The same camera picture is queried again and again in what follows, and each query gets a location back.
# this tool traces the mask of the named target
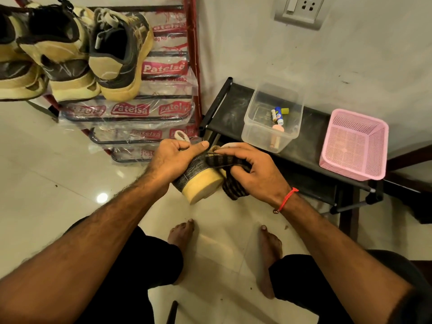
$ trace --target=pink plastic basket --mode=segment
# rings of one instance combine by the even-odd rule
[[[352,111],[333,110],[320,166],[355,180],[381,180],[387,163],[386,122]]]

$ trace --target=held shoe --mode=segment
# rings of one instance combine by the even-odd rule
[[[47,88],[42,68],[16,42],[27,35],[26,20],[25,10],[0,5],[0,101],[33,99]]]
[[[108,100],[127,101],[138,94],[141,68],[153,46],[153,31],[141,14],[97,8],[89,65]]]
[[[44,69],[57,101],[91,99],[100,93],[88,63],[93,13],[59,1],[63,4],[30,5],[30,34],[18,43]]]

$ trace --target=foot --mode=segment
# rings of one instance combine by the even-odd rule
[[[270,281],[269,268],[279,259],[282,258],[282,242],[276,235],[267,231],[267,227],[262,225],[260,230],[261,254],[263,258],[264,275],[259,288],[261,292],[268,298],[274,299],[273,286]]]
[[[187,223],[181,223],[175,228],[171,229],[169,232],[168,243],[170,245],[176,245],[180,249],[183,259],[185,258],[187,244],[192,238],[194,227],[194,220],[191,218],[187,221]],[[184,271],[185,267],[183,267],[183,270],[174,285],[181,282],[184,276]]]

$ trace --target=electrical outlet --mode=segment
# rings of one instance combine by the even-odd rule
[[[320,29],[334,0],[275,0],[275,20]]]

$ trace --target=bracelet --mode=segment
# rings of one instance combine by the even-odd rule
[[[286,202],[288,201],[288,199],[295,193],[298,192],[299,190],[297,190],[295,187],[292,188],[291,191],[289,191],[289,193],[286,195],[286,197],[284,198],[284,201],[282,201],[282,204],[280,205],[279,209],[273,209],[273,214],[279,214],[280,211],[282,210],[282,208],[285,206]]]

